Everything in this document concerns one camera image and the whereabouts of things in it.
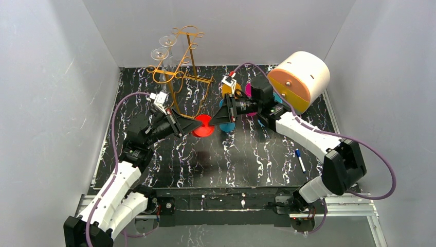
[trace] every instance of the glass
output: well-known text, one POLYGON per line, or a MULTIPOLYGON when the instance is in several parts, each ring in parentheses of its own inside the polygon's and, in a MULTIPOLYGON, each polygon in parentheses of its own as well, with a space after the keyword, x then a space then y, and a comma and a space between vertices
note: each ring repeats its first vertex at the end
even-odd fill
POLYGON ((167 71, 175 72, 177 68, 177 61, 173 57, 173 52, 171 51, 171 47, 177 43, 177 38, 174 35, 166 35, 159 39, 159 44, 163 47, 167 47, 169 50, 169 58, 167 71))
MULTIPOLYGON (((154 49, 151 52, 152 59, 154 59, 156 61, 162 61, 161 70, 163 70, 164 72, 168 71, 167 68, 169 67, 168 60, 167 60, 168 55, 169 55, 168 50, 166 48, 163 48, 163 47, 154 49)), ((159 82, 167 81, 165 75, 166 75, 165 73, 159 75, 159 82)), ((160 87, 162 88, 162 91, 164 91, 165 93, 168 93, 166 84, 161 84, 160 87)))

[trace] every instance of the white wall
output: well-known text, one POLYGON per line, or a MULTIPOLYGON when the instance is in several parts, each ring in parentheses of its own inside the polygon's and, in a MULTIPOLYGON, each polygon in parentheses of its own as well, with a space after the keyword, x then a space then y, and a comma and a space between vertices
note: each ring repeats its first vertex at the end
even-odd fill
MULTIPOLYGON (((355 0, 84 0, 120 67, 157 65, 150 52, 173 27, 205 33, 196 65, 280 63, 305 50, 325 58, 355 0)), ((186 37, 174 53, 180 58, 186 37)))
MULTIPOLYGON (((326 58, 341 131, 392 163, 396 192, 376 202, 389 246, 436 246, 436 3, 358 0, 326 58)), ((387 169, 365 152, 361 185, 390 188, 387 169)))
POLYGON ((81 0, 0 2, 1 246, 65 246, 119 69, 81 0))

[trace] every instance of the wine glass holder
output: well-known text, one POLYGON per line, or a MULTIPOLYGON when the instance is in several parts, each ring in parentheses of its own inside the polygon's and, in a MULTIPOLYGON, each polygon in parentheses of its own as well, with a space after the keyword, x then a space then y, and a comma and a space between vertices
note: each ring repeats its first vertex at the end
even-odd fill
MULTIPOLYGON (((188 40, 188 48, 186 49, 185 54, 183 55, 182 59, 178 63, 176 69, 174 70, 174 72, 166 71, 165 69, 164 70, 159 69, 163 66, 163 62, 164 62, 163 60, 161 60, 157 66, 149 65, 147 67, 147 72, 153 74, 152 78, 153 78, 154 82, 156 82, 158 84, 166 84, 168 86, 168 89, 171 93, 171 97, 173 99, 173 102, 170 105, 170 107, 172 107, 174 105, 176 108, 176 111, 182 116, 189 117, 189 118, 196 118, 200 114, 200 111, 202 109, 202 105, 207 97, 210 83, 212 83, 214 81, 213 76, 211 76, 210 79, 199 77, 197 74, 197 69, 195 67, 194 54, 192 51, 197 49, 197 47, 198 47, 197 43, 195 43, 195 40, 197 38, 200 39, 201 37, 203 37, 204 33, 198 32, 198 28, 196 26, 189 25, 189 26, 183 27, 182 29, 178 29, 178 28, 174 27, 172 30, 172 34, 175 35, 176 39, 179 39, 179 37, 182 37, 182 36, 186 36, 186 38, 188 40), (196 32, 185 32, 184 29, 187 29, 187 28, 195 28, 196 32), (192 63, 193 75, 189 74, 188 69, 185 69, 185 70, 181 69, 183 67, 183 65, 188 64, 189 62, 192 63), (165 77, 165 81, 157 81, 156 78, 159 78, 159 76, 156 73, 163 74, 165 77), (178 79, 181 79, 180 89, 177 92, 175 92, 174 88, 173 88, 172 81, 178 80, 178 79), (180 108, 178 106, 178 102, 176 99, 176 95, 178 93, 180 93, 183 89, 183 85, 185 84, 184 83, 185 80, 195 80, 197 82, 207 84, 206 93, 205 93, 204 97, 200 100, 200 102, 198 104, 197 114, 195 114, 194 116, 182 114, 180 112, 180 108)), ((167 52, 170 52, 171 48, 172 48, 172 46, 168 47, 167 52)))

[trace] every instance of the table surface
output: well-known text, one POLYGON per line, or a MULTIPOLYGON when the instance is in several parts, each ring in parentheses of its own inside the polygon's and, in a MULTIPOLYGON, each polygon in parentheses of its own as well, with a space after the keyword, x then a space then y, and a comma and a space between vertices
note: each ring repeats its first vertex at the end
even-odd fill
MULTIPOLYGON (((261 66, 265 71, 274 65, 261 66)), ((198 76, 214 77, 201 114, 213 116, 219 109, 221 79, 235 66, 203 66, 197 68, 198 76)), ((255 76, 262 74, 252 66, 242 67, 235 79, 242 88, 255 76)), ((175 82, 175 89, 180 86, 175 82)), ((182 91, 177 94, 180 110, 195 115, 198 103, 206 93, 206 84, 185 80, 182 91)), ((116 102, 133 92, 158 92, 161 85, 153 82, 145 68, 125 68, 116 102)), ((116 119, 118 152, 130 125, 146 126, 149 120, 149 101, 144 96, 127 100, 116 119)), ((321 95, 301 116, 322 130, 334 131, 328 109, 321 95)), ((96 175, 95 188, 101 188, 114 168, 114 153, 110 142, 111 130, 104 140, 103 152, 96 175)), ((212 135, 197 138, 192 134, 177 138, 169 136, 157 142, 155 154, 141 177, 144 185, 153 187, 238 187, 238 186, 301 186, 322 171, 322 164, 291 138, 262 128, 257 118, 242 116, 236 128, 223 132, 218 126, 212 135), (302 173, 295 150, 300 149, 306 173, 302 173)))

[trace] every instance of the pen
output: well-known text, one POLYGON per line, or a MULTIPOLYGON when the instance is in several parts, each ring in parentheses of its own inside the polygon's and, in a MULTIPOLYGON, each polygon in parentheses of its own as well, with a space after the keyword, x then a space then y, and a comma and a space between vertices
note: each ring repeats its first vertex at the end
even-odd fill
POLYGON ((300 162, 301 165, 301 169, 303 170, 303 173, 306 173, 306 169, 304 168, 304 164, 303 164, 303 160, 301 159, 301 154, 300 154, 300 150, 298 150, 298 148, 295 150, 295 153, 298 157, 298 161, 300 162))

